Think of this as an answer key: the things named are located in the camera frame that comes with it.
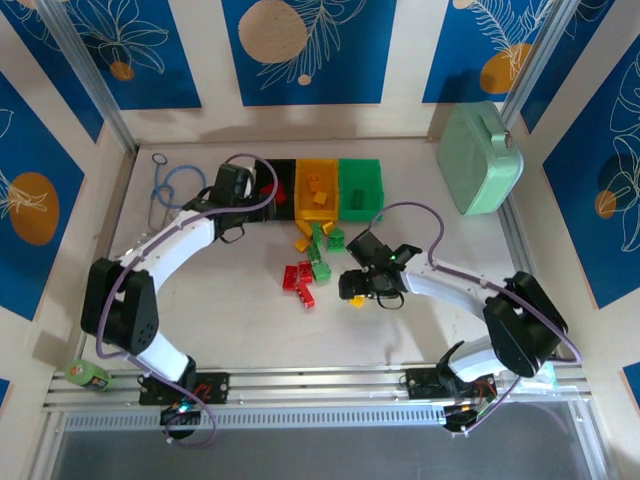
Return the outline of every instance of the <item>blue cable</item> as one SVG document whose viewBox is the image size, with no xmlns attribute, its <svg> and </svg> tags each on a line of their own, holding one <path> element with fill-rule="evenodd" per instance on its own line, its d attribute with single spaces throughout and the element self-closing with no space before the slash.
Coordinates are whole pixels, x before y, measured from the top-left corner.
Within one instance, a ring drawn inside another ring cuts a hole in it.
<svg viewBox="0 0 640 480">
<path fill-rule="evenodd" d="M 164 158 L 164 162 L 159 163 L 158 160 L 156 160 L 155 158 L 156 156 Z M 169 185 L 169 181 L 171 180 L 171 177 L 173 177 L 178 172 L 183 172 L 185 170 L 192 170 L 196 172 L 200 176 L 200 180 L 202 180 L 202 187 L 200 188 L 200 190 L 202 190 L 207 186 L 207 177 L 205 177 L 204 172 L 200 170 L 198 167 L 195 167 L 193 165 L 180 165 L 179 167 L 174 168 L 167 174 L 166 177 L 164 177 L 163 182 L 160 183 L 160 167 L 162 167 L 163 165 L 166 165 L 167 160 L 166 160 L 166 157 L 160 153 L 154 153 L 152 158 L 153 158 L 153 161 L 156 163 L 156 173 L 154 175 L 153 191 L 151 192 L 151 202 L 153 202 L 157 198 L 163 207 L 170 208 L 172 210 L 178 210 L 182 208 L 182 204 L 172 203 L 173 197 L 175 195 L 175 189 L 171 185 Z M 160 195 L 161 190 L 167 190 L 169 192 L 168 202 L 164 198 L 162 198 L 162 195 Z"/>
</svg>

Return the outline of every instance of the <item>mint green case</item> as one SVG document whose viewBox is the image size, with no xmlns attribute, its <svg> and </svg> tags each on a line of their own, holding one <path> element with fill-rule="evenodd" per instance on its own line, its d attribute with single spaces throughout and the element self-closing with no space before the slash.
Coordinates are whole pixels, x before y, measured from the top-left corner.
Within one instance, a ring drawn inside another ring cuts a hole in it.
<svg viewBox="0 0 640 480">
<path fill-rule="evenodd" d="M 493 102 L 459 103 L 447 122 L 438 165 L 463 215 L 493 212 L 522 174 L 524 161 Z"/>
</svg>

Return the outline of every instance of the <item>white wall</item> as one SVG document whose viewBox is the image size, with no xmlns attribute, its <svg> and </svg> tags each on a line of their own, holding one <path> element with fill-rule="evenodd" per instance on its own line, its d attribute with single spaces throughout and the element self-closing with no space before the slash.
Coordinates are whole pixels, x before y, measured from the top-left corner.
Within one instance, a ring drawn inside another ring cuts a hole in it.
<svg viewBox="0 0 640 480">
<path fill-rule="evenodd" d="M 526 159 L 514 196 L 535 267 L 584 354 L 597 409 L 629 479 L 640 478 L 640 412 L 622 367 L 640 361 L 640 290 L 596 308 L 542 163 L 638 34 L 637 0 L 616 0 L 532 135 L 522 124 L 513 131 Z"/>
<path fill-rule="evenodd" d="M 171 0 L 202 109 L 123 112 L 140 143 L 424 136 L 422 96 L 450 0 L 399 0 L 380 105 L 242 106 L 222 3 Z"/>
<path fill-rule="evenodd" d="M 13 480 L 23 468 L 51 373 L 73 355 L 88 268 L 124 152 L 108 128 L 93 143 L 2 15 L 0 71 L 85 173 L 34 321 L 0 308 L 0 377 L 12 385 L 0 420 L 0 477 Z"/>
</svg>

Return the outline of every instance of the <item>white floor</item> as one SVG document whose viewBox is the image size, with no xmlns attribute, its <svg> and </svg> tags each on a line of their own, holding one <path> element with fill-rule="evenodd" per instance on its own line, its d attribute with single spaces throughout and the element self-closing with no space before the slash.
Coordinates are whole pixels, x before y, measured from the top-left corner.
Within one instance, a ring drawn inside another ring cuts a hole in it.
<svg viewBox="0 0 640 480">
<path fill-rule="evenodd" d="M 169 159 L 161 178 L 175 166 L 193 164 L 205 171 L 210 183 L 218 165 L 240 151 L 265 158 L 379 158 L 387 203 L 418 200 L 444 217 L 447 230 L 436 256 L 501 281 L 513 274 L 513 265 L 498 217 L 465 218 L 457 212 L 436 163 L 436 148 L 422 140 L 145 147 L 133 171 L 112 256 L 134 246 L 148 229 L 154 152 Z M 174 179 L 178 201 L 192 198 L 200 188 L 191 172 Z M 364 228 L 340 226 L 347 240 Z M 391 248 L 410 243 L 426 249 L 436 229 L 427 212 L 404 207 L 386 215 L 375 233 Z M 357 268 L 347 254 L 323 253 L 332 278 L 311 286 L 316 307 L 305 310 L 281 287 L 285 265 L 306 259 L 293 247 L 299 236 L 293 222 L 250 224 L 238 243 L 216 242 L 196 254 L 159 292 L 161 330 L 199 366 L 226 368 L 435 362 L 453 343 L 486 333 L 484 324 L 466 312 L 426 297 L 410 296 L 395 312 L 375 301 L 361 310 L 350 306 L 340 300 L 337 286 L 343 271 Z M 93 338 L 87 340 L 84 357 L 97 361 Z M 121 361 L 107 366 L 129 368 Z"/>
</svg>

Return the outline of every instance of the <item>small green can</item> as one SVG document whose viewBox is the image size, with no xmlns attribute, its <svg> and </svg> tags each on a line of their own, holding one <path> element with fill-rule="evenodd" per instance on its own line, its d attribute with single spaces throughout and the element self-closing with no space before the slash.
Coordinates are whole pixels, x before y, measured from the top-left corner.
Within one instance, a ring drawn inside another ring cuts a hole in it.
<svg viewBox="0 0 640 480">
<path fill-rule="evenodd" d="M 75 359 L 64 371 L 67 381 L 84 387 L 87 390 L 104 392 L 113 381 L 113 377 L 106 370 L 86 360 Z"/>
</svg>

